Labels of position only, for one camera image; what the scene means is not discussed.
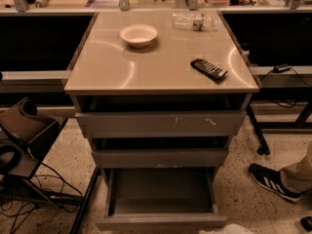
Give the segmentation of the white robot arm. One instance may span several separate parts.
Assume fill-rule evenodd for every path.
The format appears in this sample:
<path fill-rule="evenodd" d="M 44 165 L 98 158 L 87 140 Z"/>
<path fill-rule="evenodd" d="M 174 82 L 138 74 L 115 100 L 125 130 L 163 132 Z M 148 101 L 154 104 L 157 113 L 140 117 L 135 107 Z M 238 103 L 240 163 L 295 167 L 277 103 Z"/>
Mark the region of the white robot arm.
<path fill-rule="evenodd" d="M 200 230 L 198 234 L 254 234 L 251 230 L 239 224 L 227 224 L 219 230 L 204 231 Z"/>

